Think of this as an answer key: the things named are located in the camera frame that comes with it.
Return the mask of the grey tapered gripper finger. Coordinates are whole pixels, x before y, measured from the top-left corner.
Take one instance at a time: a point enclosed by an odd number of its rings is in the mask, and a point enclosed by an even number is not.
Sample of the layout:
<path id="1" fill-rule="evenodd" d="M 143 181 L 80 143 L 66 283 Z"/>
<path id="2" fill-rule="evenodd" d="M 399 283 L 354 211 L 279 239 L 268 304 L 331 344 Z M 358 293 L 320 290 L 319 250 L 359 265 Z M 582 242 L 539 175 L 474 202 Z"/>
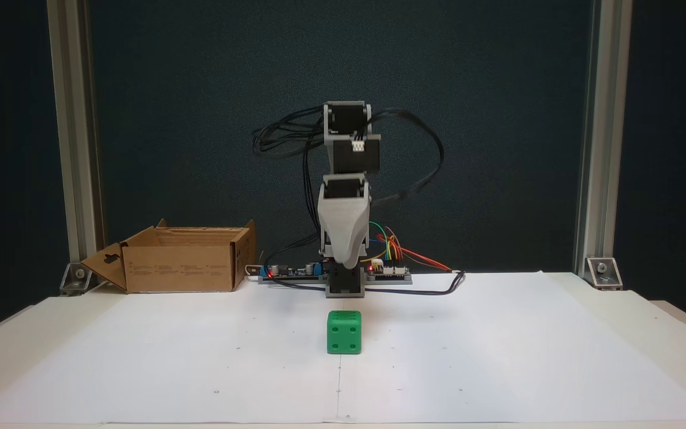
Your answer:
<path id="1" fill-rule="evenodd" d="M 321 254 L 353 271 L 368 234 L 368 217 L 321 217 Z"/>

